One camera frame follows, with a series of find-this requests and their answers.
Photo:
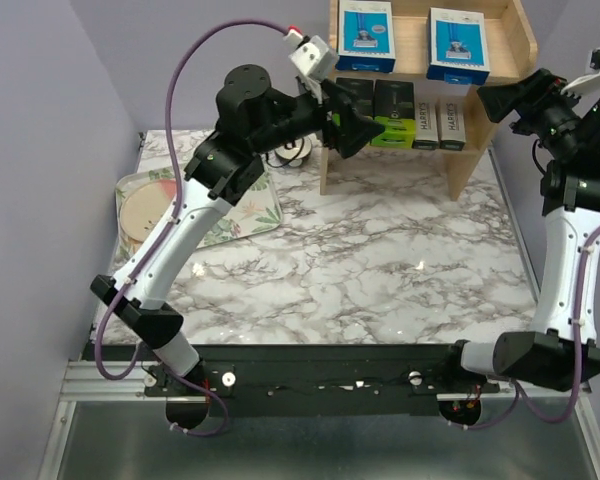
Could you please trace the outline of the black green Gillette box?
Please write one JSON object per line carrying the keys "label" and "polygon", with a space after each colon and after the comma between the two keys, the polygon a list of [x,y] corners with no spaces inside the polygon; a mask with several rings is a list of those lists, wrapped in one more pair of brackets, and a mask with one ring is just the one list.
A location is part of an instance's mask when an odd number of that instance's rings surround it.
{"label": "black green Gillette box", "polygon": [[372,119],[374,117],[374,81],[369,79],[337,77],[335,83],[343,87],[352,99],[357,112]]}
{"label": "black green Gillette box", "polygon": [[412,82],[375,81],[373,119],[384,126],[384,132],[370,142],[372,146],[412,148],[416,134],[414,99]]}

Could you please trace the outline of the blue razor package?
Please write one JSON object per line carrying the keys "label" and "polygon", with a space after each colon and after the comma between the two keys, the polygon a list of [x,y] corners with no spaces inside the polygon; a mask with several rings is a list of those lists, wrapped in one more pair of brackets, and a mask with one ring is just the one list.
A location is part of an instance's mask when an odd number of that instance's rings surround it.
{"label": "blue razor package", "polygon": [[481,12],[431,7],[427,17],[428,80],[482,86],[491,67]]}
{"label": "blue razor package", "polygon": [[390,1],[339,1],[338,71],[390,74],[396,63]]}

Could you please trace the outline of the white Harry's box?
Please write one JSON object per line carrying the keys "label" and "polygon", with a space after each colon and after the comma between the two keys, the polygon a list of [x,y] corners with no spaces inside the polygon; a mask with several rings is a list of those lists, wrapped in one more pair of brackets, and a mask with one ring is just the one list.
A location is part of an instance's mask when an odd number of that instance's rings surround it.
{"label": "white Harry's box", "polygon": [[437,112],[435,101],[427,97],[415,100],[416,132],[412,148],[416,150],[436,150],[439,147]]}
{"label": "white Harry's box", "polygon": [[443,150],[463,151],[466,145],[463,99],[442,96],[438,98],[436,107],[439,147]]}

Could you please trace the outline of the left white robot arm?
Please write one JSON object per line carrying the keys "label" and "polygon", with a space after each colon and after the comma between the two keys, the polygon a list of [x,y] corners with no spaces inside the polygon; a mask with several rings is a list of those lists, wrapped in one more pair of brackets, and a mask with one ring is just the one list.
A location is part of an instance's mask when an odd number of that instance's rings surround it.
{"label": "left white robot arm", "polygon": [[167,294],[205,235],[235,207],[265,172],[264,154],[312,133],[343,158],[384,131],[361,114],[352,92],[329,79],[296,97],[271,85],[268,72],[241,65],[216,95],[218,120],[185,167],[175,167],[176,194],[134,256],[115,274],[98,275],[92,292],[169,369],[167,382],[181,395],[202,380],[200,355],[182,331],[183,318]]}

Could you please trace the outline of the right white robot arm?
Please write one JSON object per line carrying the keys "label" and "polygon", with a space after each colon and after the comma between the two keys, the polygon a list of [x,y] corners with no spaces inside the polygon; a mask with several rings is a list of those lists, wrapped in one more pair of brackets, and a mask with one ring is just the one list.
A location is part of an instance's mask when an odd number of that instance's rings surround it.
{"label": "right white robot arm", "polygon": [[516,112],[510,126],[534,135],[552,156],[540,182],[547,252],[540,296],[526,331],[492,343],[468,341],[444,362],[440,379],[460,392],[477,374],[503,377],[565,392],[600,374],[594,320],[600,258],[600,98],[584,115],[573,108],[579,87],[539,69],[509,85],[482,86],[477,94],[493,123]]}

